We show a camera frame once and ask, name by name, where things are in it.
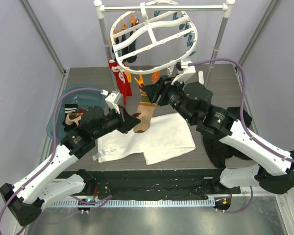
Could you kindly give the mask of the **beige striped sock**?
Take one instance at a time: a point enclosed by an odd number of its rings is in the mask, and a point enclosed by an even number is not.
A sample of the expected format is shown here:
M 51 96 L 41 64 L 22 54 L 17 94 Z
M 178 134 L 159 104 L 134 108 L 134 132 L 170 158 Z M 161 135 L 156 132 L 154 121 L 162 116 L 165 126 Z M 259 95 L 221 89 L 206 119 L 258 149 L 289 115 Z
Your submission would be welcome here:
M 155 103 L 151 103 L 147 94 L 140 89 L 141 101 L 135 115 L 140 123 L 133 128 L 134 133 L 143 133 L 147 131 L 151 124 L 151 118 L 155 110 Z
M 73 124 L 79 126 L 83 115 L 84 113 L 73 112 L 73 109 L 65 110 L 64 124 L 67 126 L 71 126 Z

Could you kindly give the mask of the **red santa sock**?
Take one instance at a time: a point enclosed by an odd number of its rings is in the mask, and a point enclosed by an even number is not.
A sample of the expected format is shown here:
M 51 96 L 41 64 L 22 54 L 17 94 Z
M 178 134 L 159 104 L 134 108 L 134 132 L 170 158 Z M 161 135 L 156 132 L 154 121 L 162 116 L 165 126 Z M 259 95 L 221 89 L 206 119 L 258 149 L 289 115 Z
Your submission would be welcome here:
M 123 95 L 123 104 L 126 105 L 127 97 L 132 96 L 132 90 L 130 83 L 127 80 L 125 70 L 117 63 L 116 60 L 109 60 L 109 68 L 115 76 L 117 87 L 120 93 Z

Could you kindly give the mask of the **white round clip hanger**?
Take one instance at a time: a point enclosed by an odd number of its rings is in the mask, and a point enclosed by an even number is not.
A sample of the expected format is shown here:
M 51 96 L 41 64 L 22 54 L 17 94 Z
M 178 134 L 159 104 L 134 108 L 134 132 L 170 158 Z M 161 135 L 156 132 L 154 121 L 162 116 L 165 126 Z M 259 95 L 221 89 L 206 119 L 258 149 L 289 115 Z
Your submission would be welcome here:
M 176 66 L 176 63 L 180 62 L 182 59 L 186 59 L 194 53 L 194 49 L 197 45 L 198 32 L 196 26 L 190 19 L 187 11 L 199 11 L 206 10 L 204 6 L 192 6 L 192 5 L 180 5 L 172 0 L 154 0 L 151 2 L 142 2 L 137 7 L 102 7 L 102 10 L 107 11 L 125 11 L 112 25 L 110 30 L 110 40 L 112 49 L 115 54 L 115 59 L 117 63 L 127 72 L 131 74 L 151 74 L 163 69 L 170 69 Z M 123 25 L 123 19 L 128 15 L 132 16 L 135 11 L 141 12 L 142 21 L 139 24 L 134 24 L 130 28 L 125 28 Z M 116 31 L 117 24 L 121 23 L 122 30 L 120 32 Z M 179 29 L 178 33 L 175 33 L 169 37 L 163 39 L 157 39 L 154 35 L 153 30 L 157 28 L 169 28 L 185 25 L 183 28 Z M 148 33 L 151 43 L 136 49 L 133 53 L 124 54 L 123 49 L 128 48 L 128 46 L 137 40 L 144 33 Z M 180 57 L 170 60 L 163 65 L 154 67 L 149 70 L 133 70 L 128 68 L 123 64 L 126 59 L 132 55 L 138 55 L 145 51 L 151 50 L 158 46 L 164 45 L 172 40 L 178 39 L 182 36 L 188 36 L 187 47 L 189 48 Z

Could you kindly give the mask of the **black white-striped sock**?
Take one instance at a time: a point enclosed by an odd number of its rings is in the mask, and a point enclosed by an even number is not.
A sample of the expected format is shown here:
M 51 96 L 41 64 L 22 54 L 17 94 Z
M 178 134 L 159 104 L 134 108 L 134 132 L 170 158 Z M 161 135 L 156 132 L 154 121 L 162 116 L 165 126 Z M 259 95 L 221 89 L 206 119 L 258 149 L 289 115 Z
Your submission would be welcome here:
M 77 108 L 78 108 L 77 104 L 65 104 L 64 106 L 65 117 L 62 122 L 65 132 L 68 132 L 72 130 L 74 127 L 76 127 L 76 123 L 73 121 L 73 119 L 76 118 Z

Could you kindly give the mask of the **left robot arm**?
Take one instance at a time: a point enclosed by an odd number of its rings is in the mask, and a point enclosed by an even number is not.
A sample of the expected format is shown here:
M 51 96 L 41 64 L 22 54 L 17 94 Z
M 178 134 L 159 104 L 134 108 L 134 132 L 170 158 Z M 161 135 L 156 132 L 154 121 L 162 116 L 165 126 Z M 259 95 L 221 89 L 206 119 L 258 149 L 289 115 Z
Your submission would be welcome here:
M 97 139 L 115 130 L 126 134 L 139 123 L 140 120 L 123 106 L 119 106 L 118 111 L 110 110 L 108 114 L 100 106 L 89 107 L 81 116 L 79 125 L 67 133 L 36 169 L 15 184 L 1 186 L 0 194 L 17 222 L 23 227 L 29 225 L 46 207 L 66 196 L 90 195 L 96 181 L 84 169 L 61 182 L 50 183 L 93 149 Z

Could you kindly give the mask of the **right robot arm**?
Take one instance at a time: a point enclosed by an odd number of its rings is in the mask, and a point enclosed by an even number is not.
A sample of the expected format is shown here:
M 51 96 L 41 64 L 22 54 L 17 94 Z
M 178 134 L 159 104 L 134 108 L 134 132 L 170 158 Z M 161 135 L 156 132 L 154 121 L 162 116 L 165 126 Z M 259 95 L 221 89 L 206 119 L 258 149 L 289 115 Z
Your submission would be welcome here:
M 213 93 L 204 85 L 174 83 L 172 77 L 164 75 L 156 83 L 143 86 L 143 91 L 151 103 L 172 106 L 204 137 L 233 147 L 256 162 L 251 167 L 223 168 L 211 182 L 216 193 L 233 187 L 260 186 L 284 194 L 294 188 L 294 150 L 289 152 L 268 143 L 244 127 L 242 119 L 212 105 Z

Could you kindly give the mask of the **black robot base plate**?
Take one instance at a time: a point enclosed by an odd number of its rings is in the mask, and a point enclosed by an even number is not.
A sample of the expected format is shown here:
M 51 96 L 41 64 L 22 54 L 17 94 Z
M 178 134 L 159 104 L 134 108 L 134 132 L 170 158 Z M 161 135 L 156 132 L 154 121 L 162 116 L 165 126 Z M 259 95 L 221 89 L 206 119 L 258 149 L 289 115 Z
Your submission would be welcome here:
M 240 194 L 217 182 L 216 169 L 106 170 L 89 171 L 94 184 L 79 196 L 111 195 L 114 200 L 196 200 L 210 195 Z

